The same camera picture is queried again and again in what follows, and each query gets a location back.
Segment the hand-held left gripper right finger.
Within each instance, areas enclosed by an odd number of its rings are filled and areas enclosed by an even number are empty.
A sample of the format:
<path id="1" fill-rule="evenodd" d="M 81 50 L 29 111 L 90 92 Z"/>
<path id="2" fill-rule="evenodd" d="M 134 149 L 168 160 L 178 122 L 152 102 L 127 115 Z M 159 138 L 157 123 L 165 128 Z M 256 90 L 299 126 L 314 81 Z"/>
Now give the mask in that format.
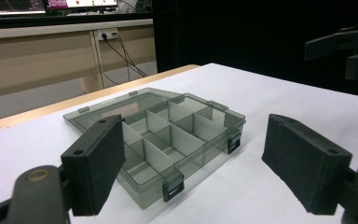
<path id="1" fill-rule="evenodd" d="M 351 162 L 349 151 L 295 119 L 271 114 L 262 161 L 307 212 L 336 212 L 339 182 Z"/>

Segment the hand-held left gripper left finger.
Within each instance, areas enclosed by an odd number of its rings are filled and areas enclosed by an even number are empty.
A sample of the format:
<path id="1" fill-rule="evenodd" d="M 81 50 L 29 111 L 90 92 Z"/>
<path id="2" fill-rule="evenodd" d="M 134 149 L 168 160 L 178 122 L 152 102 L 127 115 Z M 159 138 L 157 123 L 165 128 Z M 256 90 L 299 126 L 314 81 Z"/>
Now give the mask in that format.
<path id="1" fill-rule="evenodd" d="M 63 175 L 70 181 L 75 216 L 101 212 L 125 160 L 120 115 L 96 121 L 62 153 Z"/>

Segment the transparent grey compartment box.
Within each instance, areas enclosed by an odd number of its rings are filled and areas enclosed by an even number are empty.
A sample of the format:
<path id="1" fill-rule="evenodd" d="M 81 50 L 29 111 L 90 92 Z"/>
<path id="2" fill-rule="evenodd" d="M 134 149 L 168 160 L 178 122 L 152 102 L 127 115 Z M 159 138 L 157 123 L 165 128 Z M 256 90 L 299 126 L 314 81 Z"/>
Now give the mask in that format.
<path id="1" fill-rule="evenodd" d="M 221 153 L 241 145 L 245 116 L 190 93 L 152 88 L 133 91 L 65 114 L 84 133 L 97 121 L 120 115 L 126 161 L 118 182 L 143 209 L 169 201 L 185 180 Z"/>

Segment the computer monitor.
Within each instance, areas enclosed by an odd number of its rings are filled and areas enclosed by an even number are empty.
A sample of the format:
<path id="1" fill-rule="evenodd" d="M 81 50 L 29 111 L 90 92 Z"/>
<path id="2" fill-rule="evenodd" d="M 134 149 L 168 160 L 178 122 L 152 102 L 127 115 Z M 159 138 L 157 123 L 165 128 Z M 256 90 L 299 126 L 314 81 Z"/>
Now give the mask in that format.
<path id="1" fill-rule="evenodd" d="M 44 14 L 42 0 L 0 0 L 0 16 Z"/>
<path id="2" fill-rule="evenodd" d="M 42 0 L 46 9 L 116 7 L 117 0 Z"/>

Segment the white power socket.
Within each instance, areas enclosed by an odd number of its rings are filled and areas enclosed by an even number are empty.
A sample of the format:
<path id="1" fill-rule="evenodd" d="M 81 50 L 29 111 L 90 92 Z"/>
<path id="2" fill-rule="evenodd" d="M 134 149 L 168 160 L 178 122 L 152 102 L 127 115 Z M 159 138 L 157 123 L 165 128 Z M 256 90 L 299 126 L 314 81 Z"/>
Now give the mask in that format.
<path id="1" fill-rule="evenodd" d="M 118 30 L 117 28 L 100 29 L 97 31 L 97 36 L 101 41 L 116 39 L 118 37 Z"/>

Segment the beige office desk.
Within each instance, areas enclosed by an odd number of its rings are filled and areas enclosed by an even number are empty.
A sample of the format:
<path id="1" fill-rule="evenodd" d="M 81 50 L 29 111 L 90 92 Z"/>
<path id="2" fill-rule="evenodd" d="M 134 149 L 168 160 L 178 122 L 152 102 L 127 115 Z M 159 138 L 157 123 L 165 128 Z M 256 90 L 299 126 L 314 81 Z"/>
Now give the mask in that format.
<path id="1" fill-rule="evenodd" d="M 156 59 L 151 19 L 0 29 L 0 96 L 76 78 L 86 93 L 104 89 L 103 72 L 125 66 L 107 57 L 101 32 L 113 30 L 136 63 Z"/>

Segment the black curtain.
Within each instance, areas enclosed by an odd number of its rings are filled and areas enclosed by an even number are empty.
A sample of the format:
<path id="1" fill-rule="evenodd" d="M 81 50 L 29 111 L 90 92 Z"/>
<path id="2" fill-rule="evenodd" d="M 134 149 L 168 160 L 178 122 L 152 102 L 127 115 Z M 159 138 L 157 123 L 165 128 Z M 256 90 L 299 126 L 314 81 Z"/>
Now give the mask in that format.
<path id="1" fill-rule="evenodd" d="M 358 23 L 358 0 L 152 0 L 159 71 L 219 63 L 358 95 L 342 50 L 306 60 L 306 42 Z"/>

